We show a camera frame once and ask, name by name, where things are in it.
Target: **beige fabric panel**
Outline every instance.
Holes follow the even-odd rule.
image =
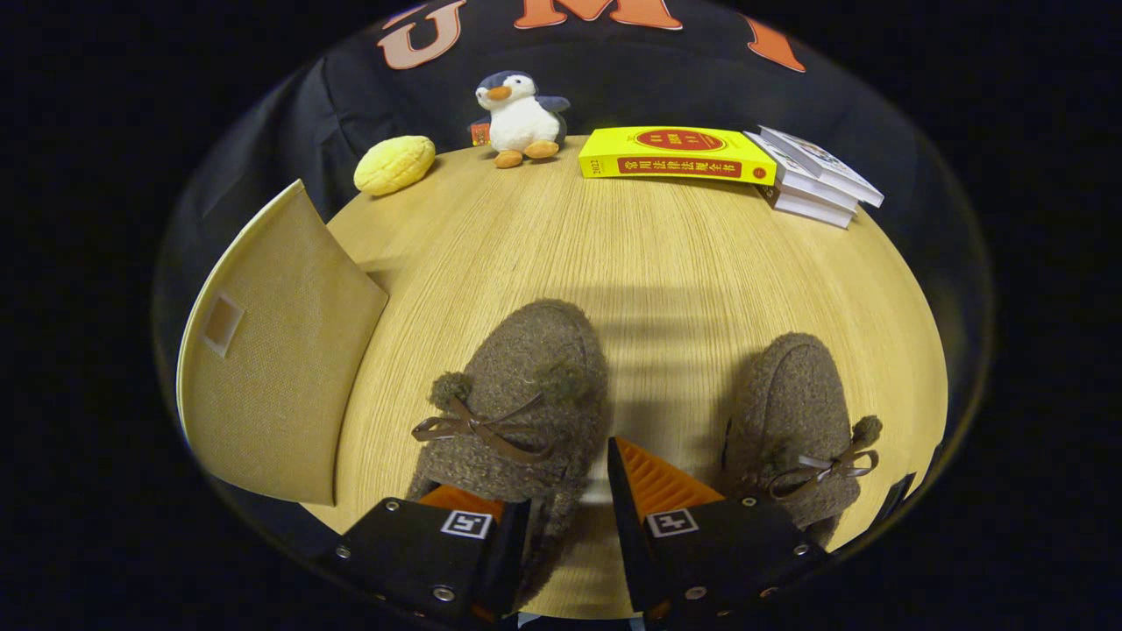
[[[200,464],[247,491],[333,504],[339,428],[386,301],[303,183],[269,202],[211,272],[180,351],[180,417]]]

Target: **white book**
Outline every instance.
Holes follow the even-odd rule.
[[[767,205],[775,210],[809,217],[810,219],[817,219],[838,228],[848,229],[849,221],[853,220],[855,214],[825,204],[813,198],[804,198],[792,191],[781,191],[775,186],[756,184],[756,189],[760,191],[761,196],[764,198],[764,201],[767,202]]]
[[[793,156],[801,166],[822,182],[875,207],[880,207],[884,201],[884,194],[867,180],[818,145],[762,125],[760,135]]]
[[[818,198],[836,205],[839,210],[856,212],[854,210],[858,201],[856,196],[845,191],[839,191],[815,177],[813,173],[807,171],[798,161],[789,156],[787,152],[767,141],[766,138],[758,134],[745,131],[744,135],[775,161],[775,185],[781,190],[793,189],[802,193],[802,196]]]

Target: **small tag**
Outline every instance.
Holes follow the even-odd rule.
[[[479,122],[471,126],[471,145],[476,147],[490,145],[489,122]]]
[[[224,293],[214,299],[214,304],[206,318],[206,327],[203,328],[203,341],[219,357],[226,358],[230,340],[233,339],[233,333],[238,330],[238,324],[241,323],[241,317],[245,313],[246,311],[234,304],[233,300]]]
[[[448,521],[444,522],[444,527],[440,531],[457,537],[486,539],[490,521],[491,516],[487,513],[452,511],[452,514],[448,515]]]
[[[651,534],[655,538],[683,534],[698,530],[698,523],[693,521],[693,515],[690,514],[689,509],[651,513],[646,515],[646,523],[651,527]]]

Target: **red label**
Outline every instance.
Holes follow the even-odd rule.
[[[635,137],[635,141],[647,147],[681,152],[714,152],[725,146],[725,141],[716,136],[687,129],[644,131]]]
[[[707,177],[741,177],[741,163],[710,158],[619,158],[619,173],[673,173]]]
[[[490,124],[480,122],[471,126],[471,144],[476,147],[490,145]]]

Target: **yellow book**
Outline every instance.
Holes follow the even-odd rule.
[[[775,183],[775,161],[739,131],[699,127],[597,129],[579,156],[585,177],[672,175]]]

